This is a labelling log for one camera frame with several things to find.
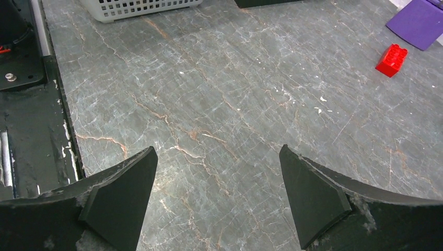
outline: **marble floor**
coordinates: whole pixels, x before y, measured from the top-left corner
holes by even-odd
[[[300,250],[288,144],[352,178],[443,199],[443,47],[384,24],[388,0],[234,0],[102,24],[43,0],[87,173],[159,155],[137,250]],[[401,72],[374,70],[392,43]]]

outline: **lego brick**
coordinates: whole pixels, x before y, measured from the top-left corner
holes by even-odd
[[[400,71],[406,56],[407,49],[401,48],[398,44],[392,44],[383,53],[375,69],[388,77],[392,77]]]

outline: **metal bolt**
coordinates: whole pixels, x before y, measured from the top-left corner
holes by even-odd
[[[12,73],[8,73],[5,75],[5,78],[9,81],[9,82],[13,82],[17,79],[17,76],[12,74]]]

